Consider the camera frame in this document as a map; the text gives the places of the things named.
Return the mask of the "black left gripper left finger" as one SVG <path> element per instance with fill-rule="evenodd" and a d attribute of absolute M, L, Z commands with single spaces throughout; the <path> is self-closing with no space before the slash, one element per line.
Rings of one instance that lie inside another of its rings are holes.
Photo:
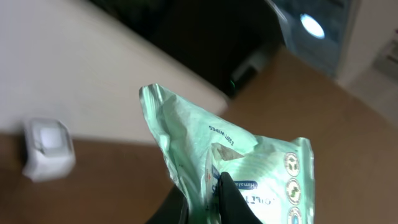
<path fill-rule="evenodd" d="M 188 202 L 181 190 L 174 185 L 159 209 L 146 224 L 187 224 Z"/>

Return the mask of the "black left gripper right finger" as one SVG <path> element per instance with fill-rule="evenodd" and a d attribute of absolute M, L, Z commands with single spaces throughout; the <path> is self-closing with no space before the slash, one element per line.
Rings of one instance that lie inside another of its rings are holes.
<path fill-rule="evenodd" d="M 261 224 L 253 214 L 233 179 L 222 172 L 218 179 L 218 199 L 222 224 Z"/>

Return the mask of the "green wet wipes pack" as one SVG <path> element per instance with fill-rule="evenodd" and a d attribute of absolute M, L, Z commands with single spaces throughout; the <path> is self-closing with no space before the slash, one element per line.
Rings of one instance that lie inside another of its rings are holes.
<path fill-rule="evenodd" d="M 315 178 L 310 141 L 251 134 L 158 84 L 139 90 L 146 123 L 189 223 L 220 223 L 221 176 L 262 223 L 312 223 Z"/>

